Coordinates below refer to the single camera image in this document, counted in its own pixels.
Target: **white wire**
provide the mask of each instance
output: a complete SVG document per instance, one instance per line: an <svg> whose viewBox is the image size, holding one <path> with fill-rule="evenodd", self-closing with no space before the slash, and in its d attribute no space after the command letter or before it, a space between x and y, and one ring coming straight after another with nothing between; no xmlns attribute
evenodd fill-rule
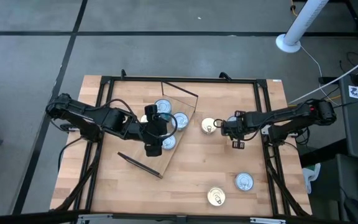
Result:
<svg viewBox="0 0 358 224"><path fill-rule="evenodd" d="M317 66L318 66L318 71L320 72L320 77L323 77L323 73L321 72L321 67L320 67L320 64L316 61L316 59L314 59L314 57L313 56L311 56L310 54L309 54L309 52L301 45L301 48L306 52L306 54L308 54L309 55L309 57L311 58L311 59L313 59L314 60L314 62L316 62L316 64L317 64ZM337 106L339 106L339 104L337 104L337 103L335 103L335 102L333 102L333 100L332 99L330 99L330 97L328 97L328 95L327 95L327 93L326 92L324 92L324 90L323 89L320 89L323 93L324 93L324 95L326 96L326 98L327 99L329 99L332 103L334 103L335 105L337 105Z"/></svg>
<svg viewBox="0 0 358 224"><path fill-rule="evenodd" d="M317 89L315 89L315 90L313 90L313 91L311 91L311 92L309 92L309 93L307 93L307 94L305 94L305 95L303 95L303 96L301 96L301 97L299 97L299 98L297 98L297 99L295 99L295 100L293 100L291 102L289 102L289 104L294 103L294 102L296 102L296 101L298 101L298 100L300 100L302 98L305 98L306 96L308 96L308 95L310 95L310 94L312 94L312 93L314 93L314 92L316 92L318 90L323 89L324 87L327 87L327 86L333 84L334 82L336 82L336 81L340 80L341 78L345 77L346 75L350 74L351 72L353 72L357 68L358 68L358 65L356 65L354 68L350 69L349 71L347 71L345 74L341 75L340 77L337 77L333 81L331 81L331 82L329 82L329 83L327 83L327 84L325 84L325 85L323 85L323 86L321 86L321 87L319 87L319 88L317 88Z"/></svg>

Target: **wooden table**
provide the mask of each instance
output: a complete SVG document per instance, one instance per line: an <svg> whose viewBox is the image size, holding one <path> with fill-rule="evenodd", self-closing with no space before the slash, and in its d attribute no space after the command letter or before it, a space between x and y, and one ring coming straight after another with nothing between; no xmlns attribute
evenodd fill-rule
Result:
<svg viewBox="0 0 358 224"><path fill-rule="evenodd" d="M85 76L78 100L95 105L101 76ZM185 215L272 216L262 140L258 134L246 142L244 150L233 149L219 130L212 135L202 133L204 118L227 119L235 110L256 111L253 86L236 83L173 83L199 96L198 106L162 179L125 161L117 152L131 153L131 146L141 142L123 141L105 134L103 150L94 190L92 212L145 213ZM267 80L272 109L287 107L280 80ZM137 116L144 106L160 94L160 82L114 83L113 98L126 101ZM263 110L263 91L260 89ZM68 142L79 137L70 133ZM288 142L295 144L292 138ZM85 141L67 148L58 174L50 208L59 206L77 184L83 162ZM289 145L280 146L282 167L287 188L305 211L311 213L308 194L298 152ZM234 185L239 172L254 178L254 187L243 192ZM209 204L206 194L211 187L220 187L226 201L220 207ZM85 207L88 186L85 186L80 208ZM278 210L283 213L281 195L276 186Z"/></svg>

